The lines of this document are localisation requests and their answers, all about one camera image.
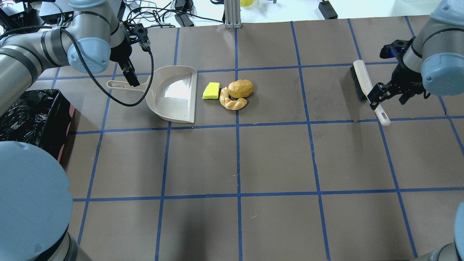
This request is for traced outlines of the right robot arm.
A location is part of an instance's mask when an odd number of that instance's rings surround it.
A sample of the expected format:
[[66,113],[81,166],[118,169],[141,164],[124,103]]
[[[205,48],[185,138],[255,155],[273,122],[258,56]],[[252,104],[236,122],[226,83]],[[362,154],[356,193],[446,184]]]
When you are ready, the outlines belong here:
[[379,57],[398,62],[386,84],[372,84],[366,65],[355,61],[350,68],[358,99],[368,101],[381,124],[390,120],[381,103],[399,96],[405,104],[415,95],[427,99],[463,93],[463,1],[443,0],[430,14],[418,35],[384,45]]

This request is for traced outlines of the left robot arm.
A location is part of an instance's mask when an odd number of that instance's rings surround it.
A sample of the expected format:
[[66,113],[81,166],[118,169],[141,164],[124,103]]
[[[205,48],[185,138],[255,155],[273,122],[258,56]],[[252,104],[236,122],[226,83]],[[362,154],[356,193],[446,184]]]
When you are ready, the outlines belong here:
[[35,25],[1,35],[1,260],[89,261],[69,232],[73,197],[59,158],[74,107],[59,90],[30,90],[51,68],[95,78],[110,61],[140,83],[132,45],[150,52],[141,24],[121,22],[110,0],[70,0],[69,26]]

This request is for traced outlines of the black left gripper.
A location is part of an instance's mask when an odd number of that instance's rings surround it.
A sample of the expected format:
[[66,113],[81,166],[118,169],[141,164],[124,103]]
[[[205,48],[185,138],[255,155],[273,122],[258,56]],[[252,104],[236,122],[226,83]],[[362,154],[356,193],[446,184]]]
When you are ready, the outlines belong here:
[[116,40],[116,43],[115,46],[111,47],[110,60],[123,68],[123,76],[130,86],[139,86],[140,83],[130,56],[134,44],[139,44],[144,52],[150,50],[148,29],[141,23],[121,22],[118,29],[111,35],[111,40]]

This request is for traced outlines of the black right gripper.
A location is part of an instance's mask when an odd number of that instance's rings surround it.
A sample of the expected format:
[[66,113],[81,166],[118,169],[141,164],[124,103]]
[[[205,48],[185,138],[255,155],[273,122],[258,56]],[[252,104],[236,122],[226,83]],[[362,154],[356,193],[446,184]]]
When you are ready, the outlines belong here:
[[372,110],[392,96],[401,94],[399,103],[405,105],[414,95],[423,94],[423,96],[431,96],[427,93],[422,83],[422,76],[411,66],[407,66],[404,61],[404,56],[407,51],[411,50],[414,55],[417,52],[412,48],[413,40],[395,40],[393,43],[384,45],[380,51],[380,58],[396,58],[398,65],[393,70],[391,80],[386,83],[376,83],[373,89],[367,95]]

